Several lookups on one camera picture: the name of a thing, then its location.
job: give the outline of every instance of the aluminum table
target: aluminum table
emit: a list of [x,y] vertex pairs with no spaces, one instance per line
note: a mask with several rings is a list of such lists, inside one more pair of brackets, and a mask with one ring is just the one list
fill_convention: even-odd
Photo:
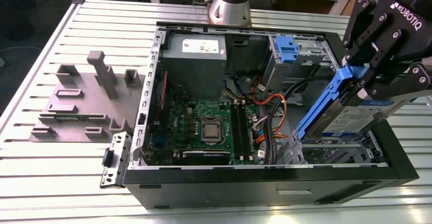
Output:
[[[389,118],[420,179],[340,205],[145,210],[126,189],[98,189],[108,143],[28,142],[60,64],[93,72],[89,50],[114,72],[146,72],[156,21],[205,23],[204,7],[85,0],[72,4],[0,118],[0,220],[54,223],[430,223],[429,98]],[[252,11],[257,27],[336,32],[348,17]]]

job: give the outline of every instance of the ram slot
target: ram slot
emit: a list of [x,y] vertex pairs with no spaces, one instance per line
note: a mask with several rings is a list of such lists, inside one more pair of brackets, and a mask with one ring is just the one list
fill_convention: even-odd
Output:
[[238,128],[238,109],[236,104],[230,104],[230,128],[232,128],[232,138],[234,143],[234,158],[242,159],[242,143],[240,137]]
[[238,130],[240,139],[242,145],[242,156],[249,160],[250,156],[250,140],[249,140],[249,128],[248,128],[248,116],[245,114],[244,105],[238,105]]

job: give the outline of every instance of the floor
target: floor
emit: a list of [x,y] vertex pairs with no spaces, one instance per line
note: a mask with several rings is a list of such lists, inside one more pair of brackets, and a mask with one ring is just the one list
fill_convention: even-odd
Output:
[[[36,0],[36,7],[25,11],[34,27],[33,35],[21,41],[8,40],[0,35],[0,58],[8,63],[8,67],[0,70],[0,114],[37,58],[40,53],[37,48],[42,49],[69,7],[70,1],[72,0]],[[188,5],[192,4],[192,1],[193,0],[161,0],[162,3]],[[270,0],[250,0],[250,7],[254,9],[270,10]]]

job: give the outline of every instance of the power supply label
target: power supply label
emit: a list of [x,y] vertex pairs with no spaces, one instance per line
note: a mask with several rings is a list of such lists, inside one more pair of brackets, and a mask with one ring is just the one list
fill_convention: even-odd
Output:
[[181,52],[186,53],[218,53],[218,41],[208,39],[182,40]]
[[333,122],[322,131],[325,137],[341,137],[358,133],[373,120],[373,115],[393,104],[389,100],[365,100],[358,106],[344,107]]

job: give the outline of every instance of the robotiq logo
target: robotiq logo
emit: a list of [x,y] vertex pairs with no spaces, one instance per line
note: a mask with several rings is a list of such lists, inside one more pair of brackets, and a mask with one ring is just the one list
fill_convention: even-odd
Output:
[[416,29],[416,31],[418,31],[418,29],[422,26],[422,23],[418,21],[418,19],[410,13],[410,11],[405,7],[402,7],[398,3],[393,3],[390,5],[390,8],[392,9],[397,9],[397,11],[400,12],[400,14],[406,18],[408,22],[410,23],[410,25],[413,26],[413,28]]

